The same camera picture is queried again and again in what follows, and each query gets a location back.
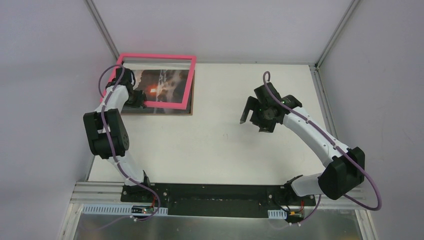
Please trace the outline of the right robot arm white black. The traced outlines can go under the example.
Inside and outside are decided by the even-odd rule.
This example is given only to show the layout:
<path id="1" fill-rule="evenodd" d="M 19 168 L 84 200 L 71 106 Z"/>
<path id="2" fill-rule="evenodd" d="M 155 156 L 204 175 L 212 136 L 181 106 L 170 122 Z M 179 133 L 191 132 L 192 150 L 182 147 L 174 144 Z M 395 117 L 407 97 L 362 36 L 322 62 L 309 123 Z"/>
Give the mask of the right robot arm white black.
<path id="1" fill-rule="evenodd" d="M 240 123 L 252 122 L 260 132 L 273 133 L 276 124 L 293 131 L 318 157 L 322 173 L 300 175 L 284 184 L 284 200 L 296 205 L 304 196 L 321 194 L 337 200 L 362 184 L 365 175 L 358 169 L 365 166 L 365 154 L 336 140 L 313 121 L 302 103 L 293 95 L 281 97 L 268 82 L 254 89 L 242 112 Z"/>

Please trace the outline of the pink photo frame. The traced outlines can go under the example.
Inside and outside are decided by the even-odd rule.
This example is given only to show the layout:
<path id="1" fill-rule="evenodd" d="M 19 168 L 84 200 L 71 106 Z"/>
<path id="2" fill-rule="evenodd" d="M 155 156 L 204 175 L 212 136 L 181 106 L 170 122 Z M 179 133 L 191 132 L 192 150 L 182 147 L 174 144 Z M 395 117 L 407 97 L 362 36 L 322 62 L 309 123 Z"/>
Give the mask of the pink photo frame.
<path id="1" fill-rule="evenodd" d="M 107 109 L 108 102 L 111 100 L 112 104 L 110 107 L 112 109 L 118 109 L 120 112 L 122 111 L 122 107 L 124 107 L 124 103 L 129 99 L 129 93 L 133 91 L 133 86 L 130 85 L 128 89 L 120 87 L 120 81 L 122 80 L 125 74 L 125 67 L 122 65 L 125 58 L 136 58 L 136 59 L 162 59 L 162 60 L 190 60 L 190 67 L 187 75 L 187 82 L 185 85 L 185 92 L 183 96 L 183 100 L 180 103 L 172 103 L 172 102 L 158 102 L 158 101 L 145 101 L 146 108 L 163 108 L 163 109 L 178 109 L 184 110 L 187 107 L 189 101 L 189 95 L 192 88 L 192 81 L 195 73 L 195 65 L 197 61 L 197 57 L 194 55 L 175 55 L 175 54 L 151 54 L 151 53 L 122 53 L 119 55 L 118 60 L 115 65 L 108 67 L 99 77 L 99 82 L 102 80 L 104 74 L 110 69 L 122 69 L 121 75 L 116 77 L 116 73 L 111 73 L 109 77 L 109 83 L 113 80 L 116 80 L 115 83 L 112 84 L 111 90 L 105 90 L 104 92 L 100 92 L 101 103 L 95 109 L 96 112 L 101 112 L 102 110 Z"/>

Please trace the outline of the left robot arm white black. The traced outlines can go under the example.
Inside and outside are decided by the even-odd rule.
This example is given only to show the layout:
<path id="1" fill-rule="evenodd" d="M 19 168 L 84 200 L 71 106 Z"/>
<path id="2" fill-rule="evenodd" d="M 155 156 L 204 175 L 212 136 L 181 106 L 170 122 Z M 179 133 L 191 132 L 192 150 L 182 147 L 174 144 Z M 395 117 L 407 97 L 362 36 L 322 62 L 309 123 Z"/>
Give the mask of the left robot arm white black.
<path id="1" fill-rule="evenodd" d="M 140 202 L 152 198 L 153 189 L 146 172 L 136 166 L 129 153 L 130 138 L 121 112 L 124 107 L 145 108 L 146 95 L 134 90 L 134 72 L 121 64 L 112 65 L 115 77 L 101 95 L 100 105 L 83 115 L 83 123 L 91 153 L 107 160 L 123 178 L 123 193 L 134 195 Z"/>

